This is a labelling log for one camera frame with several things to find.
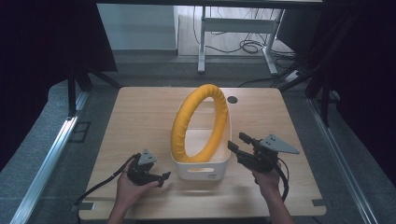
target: wooden tabletop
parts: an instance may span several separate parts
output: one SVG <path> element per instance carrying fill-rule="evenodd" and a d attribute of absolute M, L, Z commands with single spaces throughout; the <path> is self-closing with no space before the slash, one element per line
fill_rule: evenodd
<path fill-rule="evenodd" d="M 232 141 L 240 149 L 251 146 L 239 138 L 240 132 L 261 139 L 270 133 L 300 150 L 299 155 L 279 153 L 289 166 L 290 191 L 286 206 L 292 216 L 320 216 L 325 206 L 315 178 L 293 127 L 288 110 L 277 89 L 221 88 L 231 113 Z M 152 189 L 130 209 L 127 218 L 217 218 L 268 217 L 265 200 L 251 172 L 236 162 L 232 153 L 221 180 L 183 180 L 171 157 L 170 136 L 179 105 L 195 88 L 126 87 L 120 90 L 94 165 L 87 189 L 107 179 L 137 152 L 148 149 L 158 161 L 151 173 L 172 172 L 162 188 Z M 117 181 L 113 180 L 89 195 L 84 203 L 93 210 L 81 210 L 82 219 L 107 219 L 114 204 Z M 279 184 L 283 192 L 283 183 Z"/>

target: white plastic basket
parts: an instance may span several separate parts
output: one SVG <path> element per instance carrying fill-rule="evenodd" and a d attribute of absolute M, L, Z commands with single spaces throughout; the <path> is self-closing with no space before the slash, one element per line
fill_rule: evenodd
<path fill-rule="evenodd" d="M 188 180 L 219 180 L 224 177 L 227 167 L 227 160 L 231 151 L 227 148 L 228 140 L 231 139 L 231 115 L 228 110 L 228 118 L 221 142 L 208 162 L 183 163 L 174 160 L 178 175 L 182 179 Z M 212 98 L 202 101 L 191 117 L 189 127 L 186 132 L 185 149 L 189 156 L 194 156 L 206 145 L 212 134 L 215 123 L 216 110 Z"/>

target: human hand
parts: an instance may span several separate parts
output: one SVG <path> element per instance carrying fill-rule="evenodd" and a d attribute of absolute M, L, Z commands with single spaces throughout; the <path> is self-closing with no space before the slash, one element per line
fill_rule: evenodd
<path fill-rule="evenodd" d="M 150 189 L 157 187 L 160 182 L 153 181 L 143 186 L 137 186 L 132 182 L 127 175 L 127 171 L 129 170 L 129 166 L 131 165 L 133 160 L 131 160 L 125 167 L 125 171 L 123 171 L 119 177 L 117 183 L 117 196 L 115 206 L 120 206 L 122 208 L 128 209 L 133 206 L 137 201 L 139 201 L 140 197 Z"/>
<path fill-rule="evenodd" d="M 251 173 L 256 178 L 257 184 L 260 186 L 260 192 L 264 199 L 268 199 L 274 194 L 280 194 L 279 192 L 279 174 L 274 169 L 269 173 L 259 173 L 252 170 Z"/>
<path fill-rule="evenodd" d="M 143 186 L 137 186 L 134 184 L 127 175 L 127 171 L 129 170 L 129 166 L 132 161 L 133 160 L 126 165 L 125 170 L 121 173 L 117 182 L 116 202 L 114 203 L 114 207 L 107 220 L 108 224 L 123 223 L 123 219 L 128 209 L 137 203 L 145 192 L 160 184 L 159 181 L 153 181 Z"/>

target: white wall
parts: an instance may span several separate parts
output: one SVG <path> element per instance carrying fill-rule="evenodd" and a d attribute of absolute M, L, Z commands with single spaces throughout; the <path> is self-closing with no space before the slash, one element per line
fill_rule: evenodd
<path fill-rule="evenodd" d="M 98 4 L 112 49 L 177 49 L 177 8 Z"/>

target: yellow tube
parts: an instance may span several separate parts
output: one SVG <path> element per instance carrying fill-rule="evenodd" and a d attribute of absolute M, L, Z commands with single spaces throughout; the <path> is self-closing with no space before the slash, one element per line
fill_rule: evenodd
<path fill-rule="evenodd" d="M 185 149 L 186 131 L 194 111 L 207 97 L 212 97 L 215 101 L 215 125 L 204 149 L 195 156 L 189 157 Z M 219 87 L 212 84 L 205 84 L 190 93 L 178 110 L 172 127 L 171 149 L 174 160 L 186 163 L 209 161 L 219 146 L 227 117 L 227 103 Z"/>

